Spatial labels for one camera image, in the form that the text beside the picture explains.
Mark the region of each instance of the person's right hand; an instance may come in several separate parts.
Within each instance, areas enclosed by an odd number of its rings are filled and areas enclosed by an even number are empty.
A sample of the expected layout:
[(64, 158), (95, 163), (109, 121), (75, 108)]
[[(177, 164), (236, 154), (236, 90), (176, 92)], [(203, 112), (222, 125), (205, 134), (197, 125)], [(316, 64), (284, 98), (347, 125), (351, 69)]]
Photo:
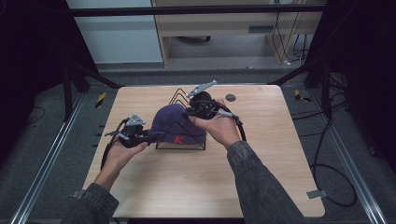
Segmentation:
[(213, 119), (199, 119), (189, 117), (195, 126), (206, 130), (212, 137), (228, 149), (233, 143), (241, 141), (238, 131), (236, 130), (235, 120), (223, 115), (216, 115)]

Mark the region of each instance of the gray floor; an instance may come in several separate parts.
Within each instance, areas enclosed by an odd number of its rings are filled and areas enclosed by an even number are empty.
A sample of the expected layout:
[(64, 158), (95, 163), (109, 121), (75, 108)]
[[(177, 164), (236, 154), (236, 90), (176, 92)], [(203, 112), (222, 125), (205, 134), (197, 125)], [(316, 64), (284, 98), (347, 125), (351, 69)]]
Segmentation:
[[(297, 66), (299, 61), (291, 65), (276, 64), (263, 36), (212, 36), (209, 42), (175, 38), (166, 68), (145, 70), (139, 67), (130, 72), (103, 75), (124, 85), (199, 84), (213, 79), (220, 84), (262, 84), (286, 75)], [(302, 80), (304, 75), (292, 80), (288, 88), (283, 88), (294, 118), (318, 111), (314, 103), (295, 99), (295, 89), (300, 89), (306, 97), (312, 97), (299, 88)], [(89, 81), (92, 88), (85, 95), (76, 122), (37, 198), (29, 216), (31, 220), (50, 219), (56, 223), (74, 201), (69, 197), (70, 193), (82, 187), (88, 173), (96, 150), (95, 145), (99, 142), (97, 134), (102, 131), (100, 126), (106, 123), (117, 94), (116, 90), (111, 90), (96, 80), (89, 78)], [(102, 107), (96, 109), (94, 105), (97, 97), (103, 91), (107, 93), (106, 99)], [(333, 103), (343, 100), (343, 96), (337, 96)], [(36, 97), (35, 105), (45, 110), (44, 116), (25, 126), (7, 166), (0, 171), (0, 219), (5, 223), (21, 203), (61, 128), (64, 117), (62, 86), (40, 93)], [(44, 110), (35, 109), (27, 123), (39, 119)], [(295, 120), (294, 123), (299, 135), (320, 133), (325, 126), (320, 116)], [(345, 107), (333, 112), (333, 125), (342, 136), (348, 152), (361, 170), (388, 223), (396, 223), (396, 200), (393, 196), (396, 190), (395, 174), (384, 160), (370, 156), (368, 144)], [(309, 163), (314, 159), (319, 138), (320, 135), (300, 138)], [(328, 134), (324, 137), (318, 161), (345, 172)], [(327, 169), (318, 168), (317, 173), (319, 184), (332, 198), (342, 203), (350, 202), (353, 194), (345, 179)], [(348, 208), (337, 206), (328, 199), (323, 199), (323, 203), (326, 208), (325, 216), (309, 218), (310, 223), (371, 223), (359, 201)]]

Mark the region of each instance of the metal bar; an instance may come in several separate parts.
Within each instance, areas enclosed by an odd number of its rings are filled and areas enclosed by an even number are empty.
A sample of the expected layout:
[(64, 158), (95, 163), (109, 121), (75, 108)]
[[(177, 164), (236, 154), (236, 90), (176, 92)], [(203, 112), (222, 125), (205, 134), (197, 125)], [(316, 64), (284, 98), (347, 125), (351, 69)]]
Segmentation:
[[(312, 90), (308, 90), (312, 96), (316, 106), (320, 108), (319, 96)], [(321, 115), (323, 121), (326, 123), (326, 116)], [(347, 148), (344, 145), (340, 135), (338, 134), (334, 125), (331, 126), (329, 133), (331, 135), (332, 142), (334, 143), (335, 151), (349, 176), (350, 181), (356, 189), (356, 192), (361, 200), (364, 210), (370, 221), (374, 224), (385, 224), (388, 223), (382, 214), (381, 208), (375, 200), (373, 193), (370, 191), (366, 181), (364, 180), (358, 166), (352, 160), (351, 156), (347, 152)]]
[(73, 17), (144, 16), (176, 14), (218, 13), (265, 13), (265, 12), (318, 12), (337, 7), (326, 4), (312, 5), (240, 5), (240, 6), (196, 6), (196, 7), (117, 7), (117, 8), (73, 8), (69, 10), (47, 10), (44, 13)]
[(75, 119), (78, 114), (78, 111), (80, 110), (81, 103), (84, 99), (85, 94), (84, 93), (79, 93), (78, 97), (75, 101), (74, 104), (74, 111), (71, 114), (69, 120), (64, 121), (64, 124), (61, 127), (61, 130), (58, 132), (58, 135), (56, 136), (51, 148), (49, 149), (49, 153), (47, 154), (46, 159), (44, 159), (43, 164), (40, 167), (40, 170), (38, 171), (37, 175), (35, 176), (35, 180), (33, 181), (32, 185), (30, 186), (28, 192), (26, 193), (25, 197), (23, 198), (22, 203), (18, 207), (18, 210), (15, 212), (14, 216), (11, 219), (12, 224), (22, 224), (25, 223), (27, 218), (30, 215), (30, 212), (32, 211), (33, 206), (35, 205), (35, 201), (38, 198), (38, 195), (40, 194), (41, 190), (44, 187), (44, 184), (46, 183), (47, 177), (50, 174), (50, 171), (53, 167), (53, 164), (56, 161), (56, 158), (58, 157), (59, 152), (61, 151), (61, 148), (64, 144), (64, 140), (66, 136), (68, 135)]

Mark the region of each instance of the wooden table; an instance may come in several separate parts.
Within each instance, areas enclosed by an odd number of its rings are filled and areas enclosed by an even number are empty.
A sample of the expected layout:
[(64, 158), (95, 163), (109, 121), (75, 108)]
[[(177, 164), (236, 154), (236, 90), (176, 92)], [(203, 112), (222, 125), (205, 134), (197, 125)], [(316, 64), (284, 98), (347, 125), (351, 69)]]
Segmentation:
[[(177, 88), (194, 86), (121, 88), (109, 114), (104, 133), (136, 113), (151, 127), (156, 112), (167, 105)], [(316, 186), (278, 86), (213, 86), (214, 99), (236, 96), (226, 105), (244, 122), (247, 141), (275, 175), (306, 217), (321, 217), (321, 199), (309, 199)], [(84, 188), (98, 175), (110, 137), (100, 140)], [(210, 135), (206, 150), (155, 149), (136, 155), (121, 171), (111, 189), (120, 201), (114, 217), (242, 217), (233, 171), (226, 150)]]

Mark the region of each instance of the human hand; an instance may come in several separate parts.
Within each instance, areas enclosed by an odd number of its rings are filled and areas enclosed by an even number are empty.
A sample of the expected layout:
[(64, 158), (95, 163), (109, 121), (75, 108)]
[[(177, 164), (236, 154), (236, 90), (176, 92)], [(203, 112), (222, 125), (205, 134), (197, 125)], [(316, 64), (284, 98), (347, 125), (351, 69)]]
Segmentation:
[(108, 151), (105, 165), (93, 183), (110, 190), (116, 179), (119, 177), (122, 168), (134, 155), (143, 151), (147, 146), (148, 143), (145, 142), (136, 147), (127, 148), (123, 146), (116, 137), (116, 142), (113, 143), (111, 149)]
[[(225, 105), (222, 99), (217, 100), (217, 102)], [(195, 126), (209, 132), (226, 149), (233, 143), (241, 141), (241, 137), (236, 130), (235, 120), (230, 117), (217, 114), (213, 119), (199, 119), (197, 117), (189, 117), (189, 119)]]

